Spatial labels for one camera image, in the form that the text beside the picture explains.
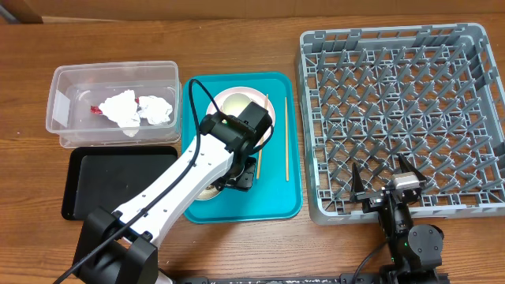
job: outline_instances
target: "clear plastic container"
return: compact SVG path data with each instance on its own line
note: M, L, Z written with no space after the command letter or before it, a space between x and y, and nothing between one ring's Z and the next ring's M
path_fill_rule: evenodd
M155 95L164 98L174 110L170 121L139 127L120 128L115 122L93 114L91 106L126 90L138 98ZM82 146L121 146L164 144L181 137L181 84L174 62L115 62L68 65L56 69L47 101L46 129L60 136L65 148ZM123 130L138 130L133 137Z

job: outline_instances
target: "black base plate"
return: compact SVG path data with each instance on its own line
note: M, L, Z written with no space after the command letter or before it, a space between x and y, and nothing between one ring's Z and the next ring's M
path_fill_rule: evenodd
M233 279L208 279L205 277L192 277L176 279L175 284L351 284L353 273L344 273L339 277L271 277L271 278L233 278ZM440 284L449 284L447 275L439 275ZM358 276L356 283L381 284L379 274L363 273Z

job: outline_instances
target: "black tray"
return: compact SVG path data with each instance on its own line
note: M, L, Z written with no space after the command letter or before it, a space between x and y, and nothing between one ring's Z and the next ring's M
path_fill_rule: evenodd
M144 191L177 156L177 150L169 146L73 150L63 196L63 218L84 220L98 206L113 211Z

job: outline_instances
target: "plastic dish rack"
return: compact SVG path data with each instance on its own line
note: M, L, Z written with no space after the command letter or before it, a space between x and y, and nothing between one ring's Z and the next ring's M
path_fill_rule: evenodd
M380 190L398 153L428 178L413 217L505 215L505 92L482 26L309 31L296 64L314 222L376 222L349 202L351 166Z

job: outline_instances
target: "chopstick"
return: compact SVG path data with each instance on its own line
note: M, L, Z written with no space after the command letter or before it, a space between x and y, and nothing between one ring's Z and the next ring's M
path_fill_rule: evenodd
M286 120L286 181L290 180L290 157L289 157L289 151L290 151L290 144L288 141L288 136L287 136L287 97L284 98L284 118Z
M265 103L263 108L267 110L268 107L268 94L267 97L265 98ZM260 150L260 154L258 155L258 171L256 172L256 179L260 179L260 171L261 171L261 157L262 157L263 149Z

